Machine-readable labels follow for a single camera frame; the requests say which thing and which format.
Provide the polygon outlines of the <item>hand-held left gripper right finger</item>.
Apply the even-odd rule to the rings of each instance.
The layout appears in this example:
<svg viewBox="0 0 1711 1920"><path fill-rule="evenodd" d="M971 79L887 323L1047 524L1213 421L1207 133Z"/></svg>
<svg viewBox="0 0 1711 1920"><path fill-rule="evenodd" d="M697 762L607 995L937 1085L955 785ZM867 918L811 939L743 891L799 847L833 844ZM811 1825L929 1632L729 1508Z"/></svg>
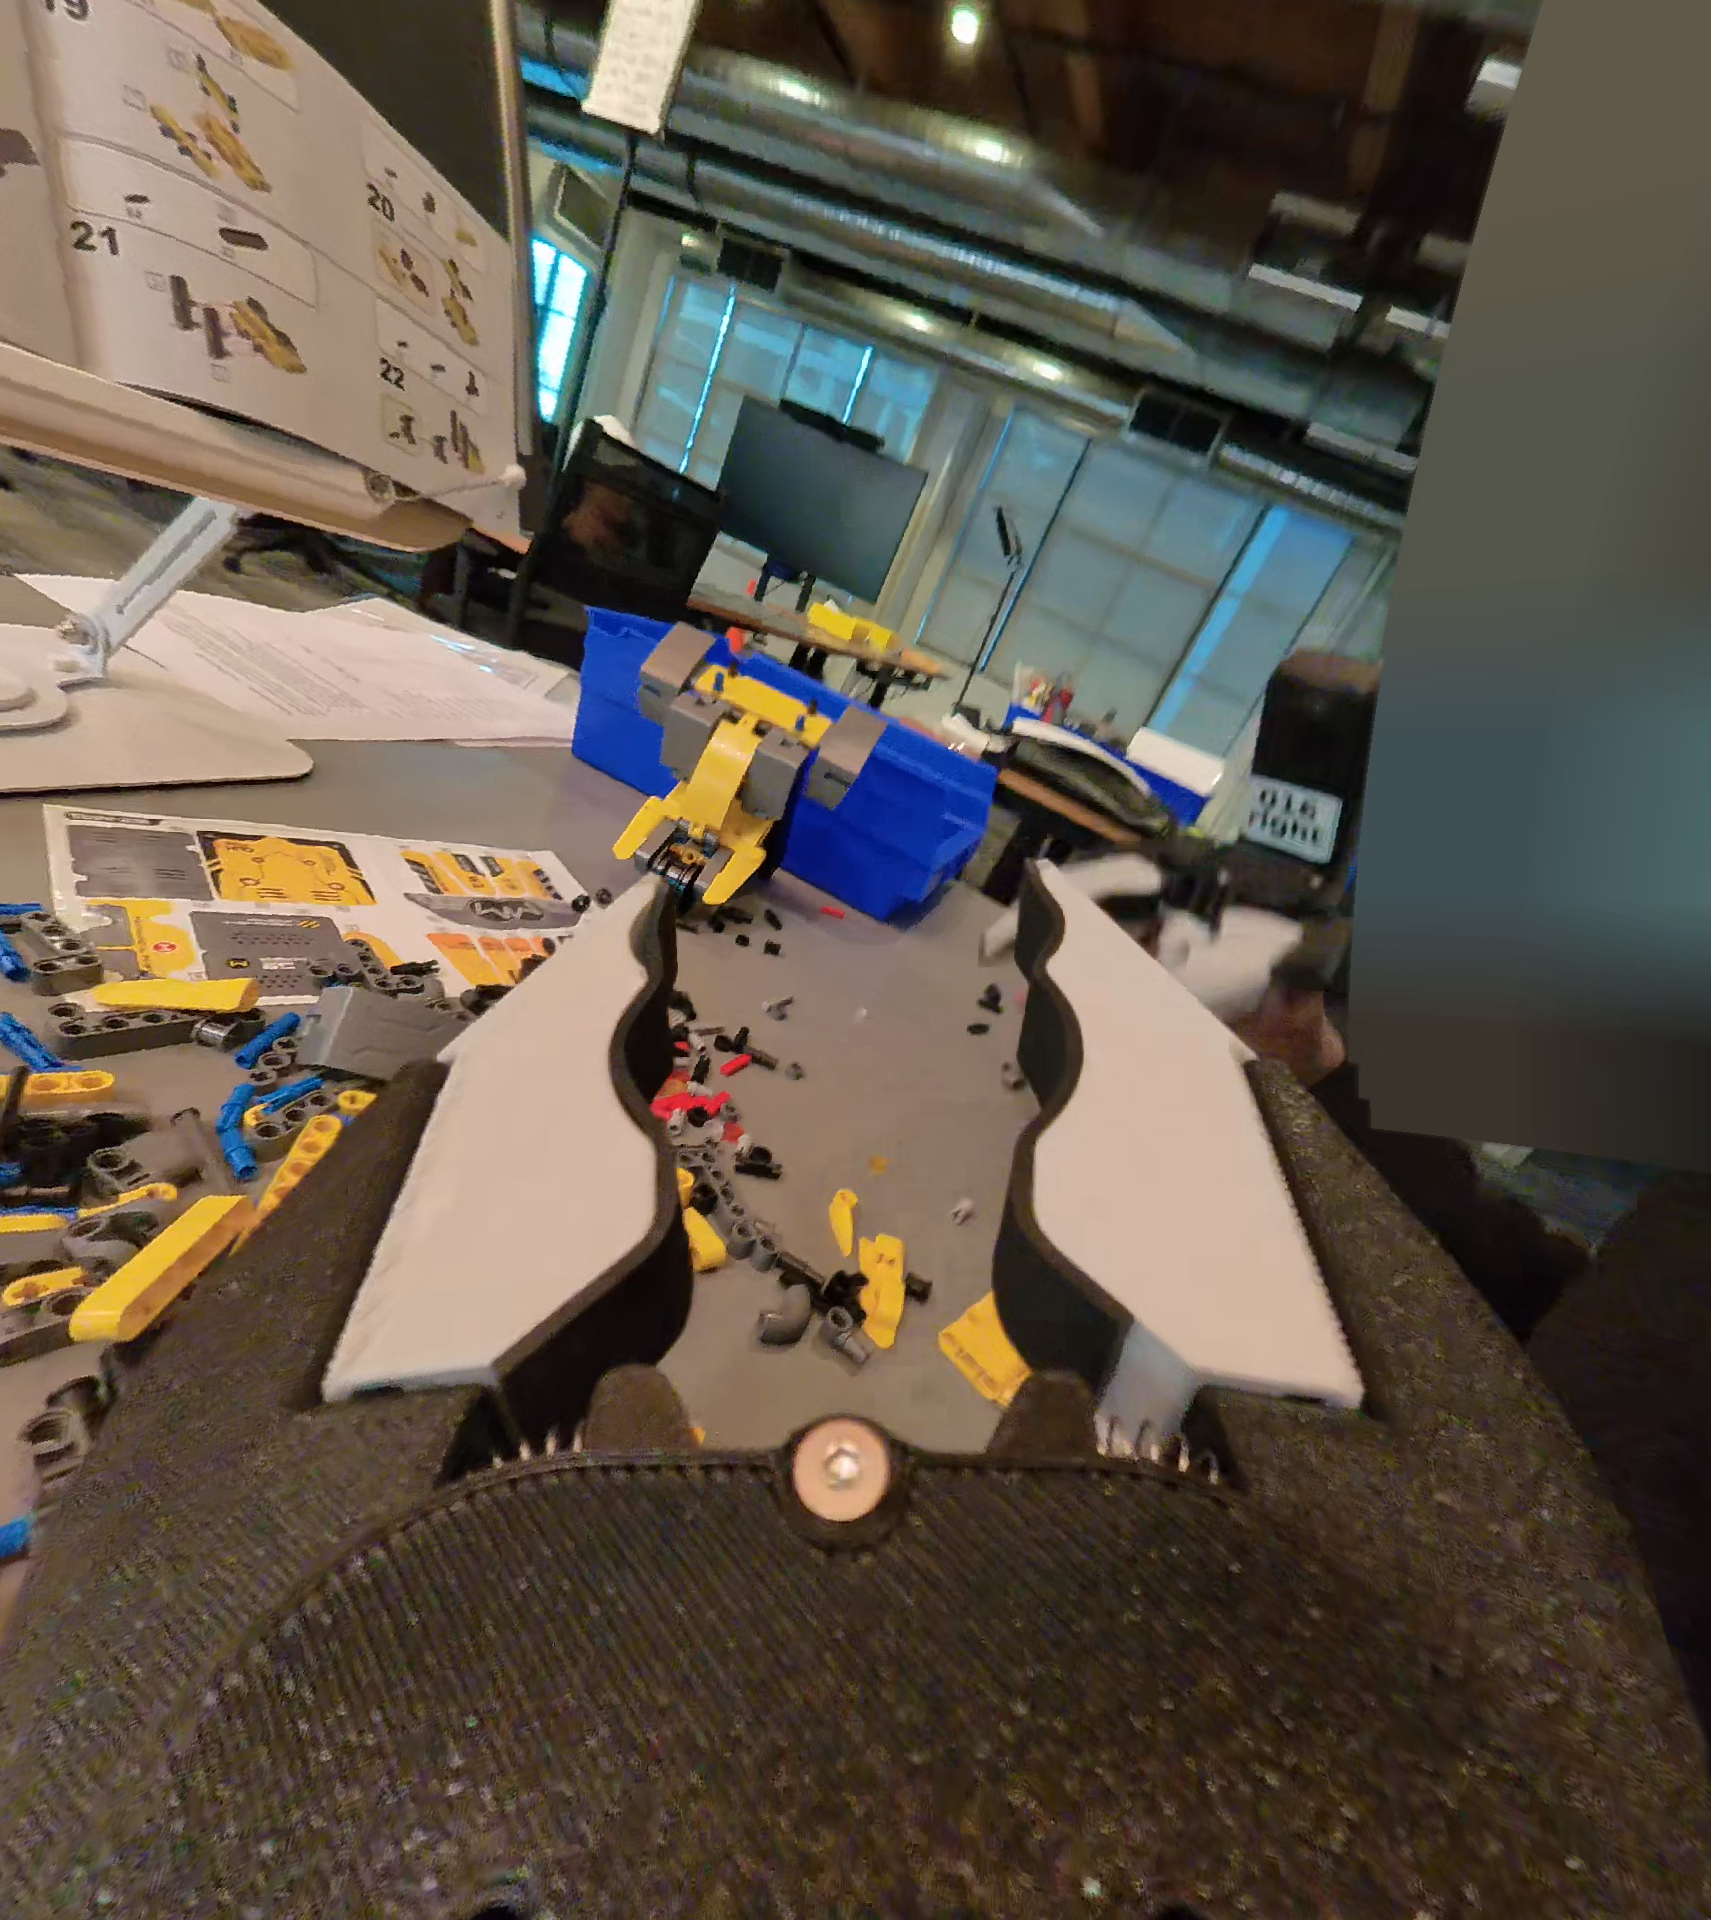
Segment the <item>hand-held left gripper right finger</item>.
<svg viewBox="0 0 1711 1920"><path fill-rule="evenodd" d="M1021 879L1013 959L1037 1101L993 1246L1015 1353L1081 1380L1111 1448L1171 1448L1205 1388L1358 1413L1249 1048L1051 861Z"/></svg>

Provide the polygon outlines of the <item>blue plastic bin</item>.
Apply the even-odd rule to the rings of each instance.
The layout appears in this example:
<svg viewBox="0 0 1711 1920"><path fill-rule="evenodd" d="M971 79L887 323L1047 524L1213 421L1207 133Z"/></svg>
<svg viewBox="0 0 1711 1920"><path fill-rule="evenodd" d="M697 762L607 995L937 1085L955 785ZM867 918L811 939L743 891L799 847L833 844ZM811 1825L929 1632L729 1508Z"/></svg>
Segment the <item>blue plastic bin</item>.
<svg viewBox="0 0 1711 1920"><path fill-rule="evenodd" d="M645 615L593 606L585 612L575 756L663 801L675 766L663 720L643 708L643 663L671 635ZM839 904L877 919L919 912L963 871L977 849L993 796L993 769L893 714L871 710L761 654L737 657L703 633L707 675L743 668L761 690L799 700L819 717L853 714L873 733L867 757L837 801L809 798L807 780L771 829L771 863Z"/></svg>

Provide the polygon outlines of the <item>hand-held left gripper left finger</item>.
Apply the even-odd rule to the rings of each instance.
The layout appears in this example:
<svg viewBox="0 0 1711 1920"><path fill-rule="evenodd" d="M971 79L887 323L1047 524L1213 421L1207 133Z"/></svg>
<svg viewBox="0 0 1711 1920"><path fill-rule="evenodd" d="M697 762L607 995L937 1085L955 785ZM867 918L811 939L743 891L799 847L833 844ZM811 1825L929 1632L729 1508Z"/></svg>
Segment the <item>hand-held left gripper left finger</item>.
<svg viewBox="0 0 1711 1920"><path fill-rule="evenodd" d="M675 1064L675 904L641 877L437 1056L407 1174L321 1371L327 1404L473 1388L521 1436L683 1332L693 1255L651 1097Z"/></svg>

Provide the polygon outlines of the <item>cluttered background desk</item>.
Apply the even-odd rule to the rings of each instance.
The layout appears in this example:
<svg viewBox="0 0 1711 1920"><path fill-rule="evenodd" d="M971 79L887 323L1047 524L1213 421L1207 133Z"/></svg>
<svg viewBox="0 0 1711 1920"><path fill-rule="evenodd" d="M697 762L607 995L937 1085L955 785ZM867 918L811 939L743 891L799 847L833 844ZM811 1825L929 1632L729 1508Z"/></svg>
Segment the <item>cluttered background desk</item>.
<svg viewBox="0 0 1711 1920"><path fill-rule="evenodd" d="M1117 832L1153 838L1193 828L1225 792L1227 762L1151 728L1119 732L1111 714L1075 717L1067 679L1017 669L1005 708L959 702L937 721L945 745L997 780L1025 782Z"/></svg>

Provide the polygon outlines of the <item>black floor lamp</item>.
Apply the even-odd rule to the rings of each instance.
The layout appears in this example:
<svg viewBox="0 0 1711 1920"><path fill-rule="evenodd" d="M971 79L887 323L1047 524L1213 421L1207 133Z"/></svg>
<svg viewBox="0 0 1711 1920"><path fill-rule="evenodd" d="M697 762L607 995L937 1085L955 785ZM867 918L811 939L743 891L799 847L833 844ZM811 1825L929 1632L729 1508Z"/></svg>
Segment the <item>black floor lamp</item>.
<svg viewBox="0 0 1711 1920"><path fill-rule="evenodd" d="M981 668L987 663L993 651L993 645L1001 635L1003 623L1007 619L1007 612L1011 608L1011 599L1023 577L1023 569L1027 561L1025 542L1019 534L1017 519L1011 508L999 499L993 503L993 532L995 532L995 542L997 542L997 549L1003 564L1003 577L995 591L987 619L983 622L981 638L973 647L971 657L967 659L963 682L949 710L951 716L963 716L963 708L967 708L973 682L981 673Z"/></svg>

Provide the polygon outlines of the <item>background wooden desk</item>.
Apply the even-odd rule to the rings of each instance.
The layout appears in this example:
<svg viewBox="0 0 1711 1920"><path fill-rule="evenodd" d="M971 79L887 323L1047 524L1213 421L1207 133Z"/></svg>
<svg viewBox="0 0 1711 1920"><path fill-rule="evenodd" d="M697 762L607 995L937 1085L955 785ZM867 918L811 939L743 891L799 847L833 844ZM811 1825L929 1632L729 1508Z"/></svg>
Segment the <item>background wooden desk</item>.
<svg viewBox="0 0 1711 1920"><path fill-rule="evenodd" d="M771 603L717 588L695 588L685 612L723 633L749 635L743 645L765 651L769 645L789 647L787 666L823 682L831 659L851 663L867 677L867 704L881 708L897 688L923 692L953 675L953 666L933 654L895 638L877 638L867 622L843 617L839 625L821 625L813 612Z"/></svg>

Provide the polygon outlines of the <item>person's right hand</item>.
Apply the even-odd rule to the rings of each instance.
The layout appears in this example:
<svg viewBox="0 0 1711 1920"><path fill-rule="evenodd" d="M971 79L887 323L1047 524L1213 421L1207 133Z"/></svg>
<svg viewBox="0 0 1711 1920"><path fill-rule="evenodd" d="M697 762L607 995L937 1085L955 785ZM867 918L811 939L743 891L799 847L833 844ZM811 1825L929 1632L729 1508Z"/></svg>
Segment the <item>person's right hand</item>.
<svg viewBox="0 0 1711 1920"><path fill-rule="evenodd" d="M1257 1058L1284 1067L1306 1088L1346 1065L1346 1037L1328 1011L1326 983L1298 964L1271 974L1235 1032Z"/></svg>

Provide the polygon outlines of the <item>white hanging paper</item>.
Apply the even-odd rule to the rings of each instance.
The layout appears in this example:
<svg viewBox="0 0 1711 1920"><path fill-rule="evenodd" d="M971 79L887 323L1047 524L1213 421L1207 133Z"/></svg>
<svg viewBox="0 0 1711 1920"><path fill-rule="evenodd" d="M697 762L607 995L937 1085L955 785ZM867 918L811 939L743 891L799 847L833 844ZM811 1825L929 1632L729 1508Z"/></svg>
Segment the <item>white hanging paper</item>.
<svg viewBox="0 0 1711 1920"><path fill-rule="evenodd" d="M623 132L663 136L699 7L607 2L581 110Z"/></svg>

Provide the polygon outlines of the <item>white printed papers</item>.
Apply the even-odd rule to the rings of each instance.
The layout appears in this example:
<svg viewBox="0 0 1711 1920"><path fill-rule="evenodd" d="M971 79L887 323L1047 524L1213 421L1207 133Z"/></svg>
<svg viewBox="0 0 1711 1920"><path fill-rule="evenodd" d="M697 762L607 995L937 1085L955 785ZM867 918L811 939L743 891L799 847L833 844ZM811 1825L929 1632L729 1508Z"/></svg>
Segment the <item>white printed papers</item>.
<svg viewBox="0 0 1711 1920"><path fill-rule="evenodd" d="M141 659L291 741L559 745L577 720L567 668L379 596L283 609L179 590L113 663Z"/></svg>

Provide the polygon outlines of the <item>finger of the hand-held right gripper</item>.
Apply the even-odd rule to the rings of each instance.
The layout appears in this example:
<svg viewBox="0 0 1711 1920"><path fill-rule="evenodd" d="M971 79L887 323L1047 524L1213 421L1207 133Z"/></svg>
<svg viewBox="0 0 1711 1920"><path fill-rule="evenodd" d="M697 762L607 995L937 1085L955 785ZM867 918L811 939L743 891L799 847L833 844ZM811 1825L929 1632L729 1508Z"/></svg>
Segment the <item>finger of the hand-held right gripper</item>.
<svg viewBox="0 0 1711 1920"><path fill-rule="evenodd" d="M1059 863L1059 877L1101 906L1189 906L1203 871L1141 852L1109 852Z"/></svg>
<svg viewBox="0 0 1711 1920"><path fill-rule="evenodd" d="M1199 1001L1261 1001L1302 934L1302 923L1251 906L1227 906L1215 919L1165 907L1155 956Z"/></svg>

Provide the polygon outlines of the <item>yellow sticker sheet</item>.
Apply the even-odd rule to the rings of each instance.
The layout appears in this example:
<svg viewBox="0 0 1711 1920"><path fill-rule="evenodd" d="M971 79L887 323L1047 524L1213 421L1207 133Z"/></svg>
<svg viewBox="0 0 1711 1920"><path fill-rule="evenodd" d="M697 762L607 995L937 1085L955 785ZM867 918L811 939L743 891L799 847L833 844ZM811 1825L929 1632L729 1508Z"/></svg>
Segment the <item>yellow sticker sheet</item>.
<svg viewBox="0 0 1711 1920"><path fill-rule="evenodd" d="M123 980L251 978L263 1004L323 985L505 988L605 889L553 852L433 834L43 805L51 907Z"/></svg>

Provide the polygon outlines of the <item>yellow toy vehicle model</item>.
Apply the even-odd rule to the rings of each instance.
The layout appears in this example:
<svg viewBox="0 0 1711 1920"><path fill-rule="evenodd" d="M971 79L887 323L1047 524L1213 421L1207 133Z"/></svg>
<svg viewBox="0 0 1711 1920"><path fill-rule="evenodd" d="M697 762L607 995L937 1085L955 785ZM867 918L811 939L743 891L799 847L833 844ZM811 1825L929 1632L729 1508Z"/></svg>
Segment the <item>yellow toy vehicle model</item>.
<svg viewBox="0 0 1711 1920"><path fill-rule="evenodd" d="M829 714L737 666L713 639L671 625L637 671L635 702L661 728L671 789L641 804L613 852L677 907L721 907L769 857L795 801L837 807L867 768L885 717L863 704Z"/></svg>

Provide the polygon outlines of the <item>white book stand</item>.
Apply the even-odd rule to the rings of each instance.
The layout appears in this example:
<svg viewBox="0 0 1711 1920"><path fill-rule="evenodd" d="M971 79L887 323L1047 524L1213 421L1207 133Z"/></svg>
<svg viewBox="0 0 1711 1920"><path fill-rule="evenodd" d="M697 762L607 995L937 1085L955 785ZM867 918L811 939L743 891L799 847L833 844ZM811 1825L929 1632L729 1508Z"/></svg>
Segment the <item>white book stand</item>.
<svg viewBox="0 0 1711 1920"><path fill-rule="evenodd" d="M189 495L97 603L0 575L0 798L289 782L311 756L131 651L233 536L277 516L399 551L511 516L519 461L413 494L373 469L0 340L0 440Z"/></svg>

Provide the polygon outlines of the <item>black computer monitor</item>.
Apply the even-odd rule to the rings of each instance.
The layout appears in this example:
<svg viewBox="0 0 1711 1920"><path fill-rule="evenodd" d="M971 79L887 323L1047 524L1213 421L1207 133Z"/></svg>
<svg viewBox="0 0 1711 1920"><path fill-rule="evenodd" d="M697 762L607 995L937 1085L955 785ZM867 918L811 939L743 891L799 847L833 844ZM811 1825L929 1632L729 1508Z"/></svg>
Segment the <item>black computer monitor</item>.
<svg viewBox="0 0 1711 1920"><path fill-rule="evenodd" d="M779 567L875 603L927 473L745 396L715 492L721 534Z"/></svg>

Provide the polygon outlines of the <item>pile of small building pieces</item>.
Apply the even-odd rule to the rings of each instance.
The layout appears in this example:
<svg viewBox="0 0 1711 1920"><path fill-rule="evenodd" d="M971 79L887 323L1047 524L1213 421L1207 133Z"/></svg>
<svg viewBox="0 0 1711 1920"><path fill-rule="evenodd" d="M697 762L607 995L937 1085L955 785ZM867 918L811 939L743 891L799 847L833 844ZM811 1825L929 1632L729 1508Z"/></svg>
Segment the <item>pile of small building pieces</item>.
<svg viewBox="0 0 1711 1920"><path fill-rule="evenodd" d="M35 1412L45 1426L41 1442L33 1428L21 1430L23 1452L37 1456L19 1474L33 1500L0 1528L0 1564L25 1556L35 1530L47 1526L47 1508L93 1452L99 1422L125 1388L127 1357L151 1346L181 1299L239 1292L243 1355L263 1357L269 1333L293 1332L293 1308L275 1308L269 1283L289 1287L297 1255L335 1260L339 1302L323 1315L315 1355L299 1360L295 1384L299 1401L323 1401L321 1371L433 1106L441 1080L435 1059L539 966L507 985L473 988L463 1000L433 1000L413 981L393 994L367 981L329 981L287 1017L217 1015L217 1024L249 1028L247 1056L277 1048L291 1056L295 1041L307 1048L295 1080L235 1085L221 1111L235 1164L223 1164L207 1116L185 1107L167 1126L107 1146L89 1167L99 1198L87 1207L31 1207L19 1194L0 1194L0 1365L65 1355L63 1375L49 1380L51 1396ZM827 1059L807 1072L807 1062L781 1064L763 1048L737 1043L751 1037L749 1024L701 1020L675 983L675 1064L651 1111L675 1147L693 1292L701 1271L727 1262L771 1268L781 1297L803 1313L827 1308L835 1337L861 1360L885 1341L885 1311L927 1297L925 1263L883 1234L885 1213L871 1215L863 1234L863 1212L849 1191L829 1207L849 1266L839 1275L813 1273L765 1232L731 1185L777 1176L779 1164L737 1113L727 1078L785 1070L811 1085L817 1118L853 1123L855 1146L879 1146L881 1133L853 1111L855 1085ZM69 1075L69 1064L55 1064L0 1078L0 1172L27 1158L19 1135L93 1116L95 1093L75 1099L55 1088ZM551 1454L675 1456L703 1440L655 1364L605 1375L583 1426L559 1440L521 1436L505 1410L473 1388L347 1406L381 1407L401 1396L435 1394L469 1397L469 1412L489 1432L485 1462L529 1458L533 1444Z"/></svg>

